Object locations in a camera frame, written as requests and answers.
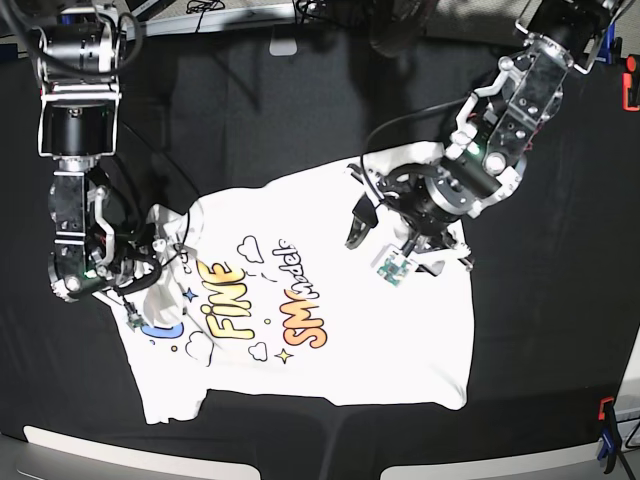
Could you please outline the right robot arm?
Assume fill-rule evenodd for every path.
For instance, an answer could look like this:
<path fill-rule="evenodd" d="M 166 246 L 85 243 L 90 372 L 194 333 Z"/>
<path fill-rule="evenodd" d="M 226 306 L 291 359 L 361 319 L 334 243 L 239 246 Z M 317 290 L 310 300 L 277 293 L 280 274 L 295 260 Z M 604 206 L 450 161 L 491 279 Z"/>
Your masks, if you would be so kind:
<path fill-rule="evenodd" d="M 38 153 L 56 164 L 49 193 L 52 291 L 75 302 L 151 287 L 164 270 L 153 249 L 158 230 L 101 166 L 118 158 L 119 75 L 142 46 L 136 17 L 109 1 L 52 1 L 36 14 L 11 1 L 3 7 L 35 67 Z"/>

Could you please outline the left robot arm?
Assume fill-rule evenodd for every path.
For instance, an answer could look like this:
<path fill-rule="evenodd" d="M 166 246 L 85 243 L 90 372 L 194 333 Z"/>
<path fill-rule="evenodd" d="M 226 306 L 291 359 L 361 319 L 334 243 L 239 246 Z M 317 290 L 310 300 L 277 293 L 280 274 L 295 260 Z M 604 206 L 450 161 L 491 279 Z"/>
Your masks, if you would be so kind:
<path fill-rule="evenodd" d="M 572 71 L 588 74 L 628 1 L 529 1 L 515 20 L 521 51 L 502 56 L 493 82 L 459 100 L 423 109 L 455 107 L 455 127 L 444 143 L 430 143 L 412 160 L 365 150 L 354 165 L 364 193 L 352 213 L 345 245 L 358 248 L 385 208 L 398 215 L 400 243 L 383 247 L 373 267 L 399 284 L 414 271 L 439 275 L 456 260 L 474 267 L 470 247 L 452 225 L 478 217 L 520 186 L 526 152 L 558 112 Z"/>

